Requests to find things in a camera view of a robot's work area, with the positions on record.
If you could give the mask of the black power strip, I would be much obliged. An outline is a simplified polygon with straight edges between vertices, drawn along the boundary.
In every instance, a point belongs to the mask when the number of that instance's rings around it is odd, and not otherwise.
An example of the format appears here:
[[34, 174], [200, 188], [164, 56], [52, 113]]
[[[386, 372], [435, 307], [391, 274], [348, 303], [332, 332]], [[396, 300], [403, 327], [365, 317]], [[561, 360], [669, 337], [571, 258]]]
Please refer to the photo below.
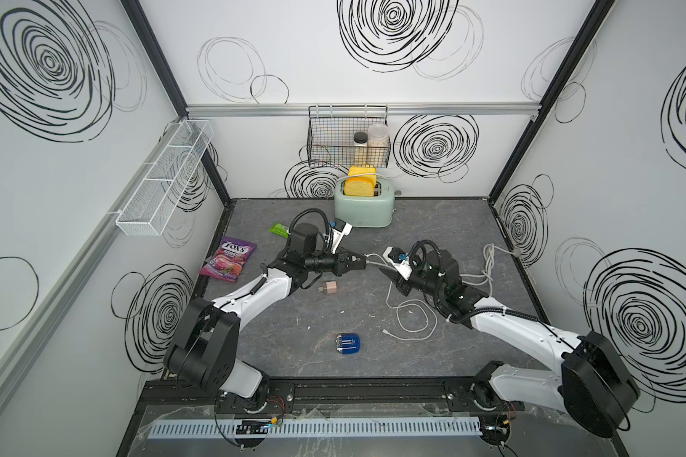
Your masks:
[[347, 272], [352, 272], [353, 270], [365, 270], [367, 266], [367, 259], [365, 256], [361, 256], [356, 253], [337, 253], [337, 260], [335, 260], [335, 268], [333, 273], [336, 276], [342, 276]]

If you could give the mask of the pink USB charger adapter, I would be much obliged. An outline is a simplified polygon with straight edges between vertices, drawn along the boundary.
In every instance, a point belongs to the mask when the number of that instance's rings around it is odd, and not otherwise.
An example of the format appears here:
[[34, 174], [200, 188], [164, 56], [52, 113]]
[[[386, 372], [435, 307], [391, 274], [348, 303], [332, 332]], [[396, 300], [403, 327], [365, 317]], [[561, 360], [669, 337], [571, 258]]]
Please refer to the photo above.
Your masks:
[[338, 291], [337, 281], [326, 281], [321, 284], [318, 290], [326, 295], [336, 294]]

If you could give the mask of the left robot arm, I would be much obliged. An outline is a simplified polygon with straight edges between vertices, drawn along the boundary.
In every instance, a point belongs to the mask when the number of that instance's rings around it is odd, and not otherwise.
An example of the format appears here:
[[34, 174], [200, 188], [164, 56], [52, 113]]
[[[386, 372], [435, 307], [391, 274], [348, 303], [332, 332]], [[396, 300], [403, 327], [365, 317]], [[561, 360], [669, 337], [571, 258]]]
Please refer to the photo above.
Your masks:
[[228, 392], [248, 401], [265, 401], [268, 377], [237, 358], [242, 329], [273, 304], [304, 289], [311, 273], [341, 276], [364, 270], [363, 255], [340, 247], [353, 228], [333, 220], [320, 248], [316, 226], [291, 226], [284, 249], [255, 281], [220, 298], [196, 298], [188, 304], [164, 355], [164, 368], [211, 395]]

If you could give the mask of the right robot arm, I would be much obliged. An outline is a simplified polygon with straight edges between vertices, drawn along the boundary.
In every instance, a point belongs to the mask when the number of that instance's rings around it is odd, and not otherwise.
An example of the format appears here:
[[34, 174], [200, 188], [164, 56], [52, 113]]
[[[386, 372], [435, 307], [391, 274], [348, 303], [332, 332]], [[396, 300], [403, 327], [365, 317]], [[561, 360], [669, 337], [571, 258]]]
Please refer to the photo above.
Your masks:
[[588, 432], [611, 438], [627, 425], [640, 390], [613, 344], [603, 335], [564, 331], [537, 316], [518, 312], [465, 284], [448, 251], [385, 254], [387, 274], [402, 294], [423, 293], [446, 320], [492, 335], [539, 361], [542, 369], [522, 369], [492, 361], [474, 377], [476, 405], [484, 411], [522, 402], [568, 414]]

